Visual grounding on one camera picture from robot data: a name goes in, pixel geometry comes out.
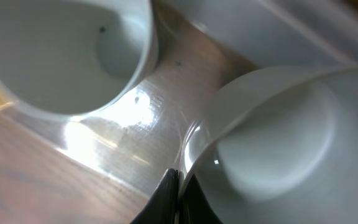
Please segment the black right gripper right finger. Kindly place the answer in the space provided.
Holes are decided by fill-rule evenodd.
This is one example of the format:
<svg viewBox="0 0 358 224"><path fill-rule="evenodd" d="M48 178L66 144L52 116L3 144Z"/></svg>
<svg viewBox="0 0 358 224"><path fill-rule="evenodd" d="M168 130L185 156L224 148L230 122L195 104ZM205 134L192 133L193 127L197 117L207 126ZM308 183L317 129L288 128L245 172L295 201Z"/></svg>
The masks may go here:
<svg viewBox="0 0 358 224"><path fill-rule="evenodd" d="M179 201L179 224L222 224L193 175Z"/></svg>

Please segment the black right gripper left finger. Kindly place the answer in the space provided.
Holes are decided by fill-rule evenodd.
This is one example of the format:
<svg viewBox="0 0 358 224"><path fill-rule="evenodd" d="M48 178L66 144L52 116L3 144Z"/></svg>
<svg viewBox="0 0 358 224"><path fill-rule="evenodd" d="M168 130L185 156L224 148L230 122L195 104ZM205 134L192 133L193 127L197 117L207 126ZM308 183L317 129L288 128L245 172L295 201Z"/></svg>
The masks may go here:
<svg viewBox="0 0 358 224"><path fill-rule="evenodd" d="M131 224L174 224L178 200L178 171L167 169L150 200Z"/></svg>

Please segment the white plastic bowl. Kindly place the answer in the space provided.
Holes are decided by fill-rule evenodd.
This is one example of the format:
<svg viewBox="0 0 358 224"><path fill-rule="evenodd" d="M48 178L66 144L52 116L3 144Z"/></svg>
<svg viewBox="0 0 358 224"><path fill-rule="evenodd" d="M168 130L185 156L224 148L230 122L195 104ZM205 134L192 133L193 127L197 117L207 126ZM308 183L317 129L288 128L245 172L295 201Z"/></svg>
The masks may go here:
<svg viewBox="0 0 358 224"><path fill-rule="evenodd" d="M270 67L223 86L183 143L223 223L358 223L358 65Z"/></svg>

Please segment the white plastic cup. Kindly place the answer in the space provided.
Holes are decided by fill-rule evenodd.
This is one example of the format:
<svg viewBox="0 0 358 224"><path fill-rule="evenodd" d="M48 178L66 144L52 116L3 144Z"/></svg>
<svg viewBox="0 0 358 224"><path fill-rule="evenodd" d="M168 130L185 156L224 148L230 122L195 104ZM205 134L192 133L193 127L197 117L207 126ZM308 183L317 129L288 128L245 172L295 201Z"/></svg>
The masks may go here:
<svg viewBox="0 0 358 224"><path fill-rule="evenodd" d="M92 116L135 88L157 58L149 0L0 0L0 88L29 116Z"/></svg>

